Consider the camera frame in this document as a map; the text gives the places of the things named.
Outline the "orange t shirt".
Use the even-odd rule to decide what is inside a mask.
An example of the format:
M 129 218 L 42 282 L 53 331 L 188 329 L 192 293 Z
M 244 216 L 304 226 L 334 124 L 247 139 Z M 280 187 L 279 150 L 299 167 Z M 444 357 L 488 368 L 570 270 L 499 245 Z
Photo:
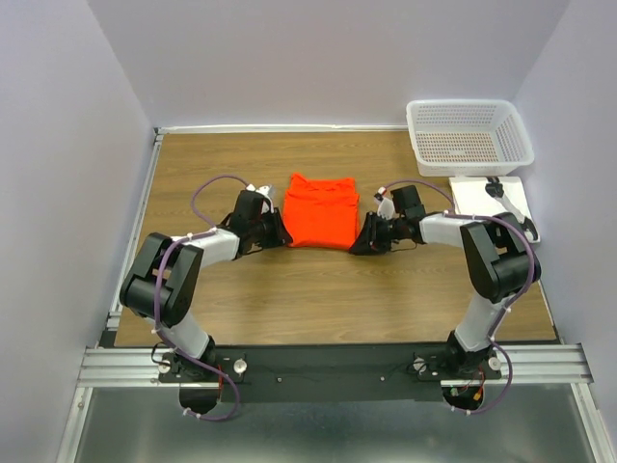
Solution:
M 310 179 L 293 173 L 282 212 L 290 247 L 347 251 L 360 233 L 359 202 L 351 177 Z

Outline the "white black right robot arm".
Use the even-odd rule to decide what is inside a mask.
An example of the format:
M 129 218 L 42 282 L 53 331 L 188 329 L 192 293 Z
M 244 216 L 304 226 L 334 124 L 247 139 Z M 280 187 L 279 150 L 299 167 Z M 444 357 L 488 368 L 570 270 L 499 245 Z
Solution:
M 460 215 L 428 212 L 414 185 L 375 194 L 351 245 L 354 256 L 378 256 L 392 245 L 441 244 L 464 251 L 473 295 L 467 312 L 440 351 L 417 353 L 418 376 L 463 378 L 486 365 L 496 348 L 496 331 L 513 304 L 541 275 L 541 265 L 514 214 Z

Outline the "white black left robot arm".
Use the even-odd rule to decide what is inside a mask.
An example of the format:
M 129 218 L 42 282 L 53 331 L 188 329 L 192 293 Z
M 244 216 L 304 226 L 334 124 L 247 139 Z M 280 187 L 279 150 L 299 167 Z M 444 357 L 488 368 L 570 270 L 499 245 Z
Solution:
M 146 237 L 121 284 L 120 302 L 148 320 L 153 333 L 174 350 L 153 361 L 161 373 L 198 382 L 218 366 L 213 337 L 191 313 L 198 278 L 207 266 L 292 242 L 273 190 L 271 185 L 245 187 L 233 211 L 208 231 Z

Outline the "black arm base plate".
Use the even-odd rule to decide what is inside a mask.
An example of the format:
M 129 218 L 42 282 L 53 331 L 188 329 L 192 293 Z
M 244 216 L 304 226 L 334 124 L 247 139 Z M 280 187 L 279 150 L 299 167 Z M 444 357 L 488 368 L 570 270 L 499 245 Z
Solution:
M 204 414 L 235 403 L 404 399 L 476 410 L 486 382 L 502 376 L 492 348 L 457 354 L 436 342 L 220 345 L 211 369 L 173 352 L 153 362 L 180 405 Z

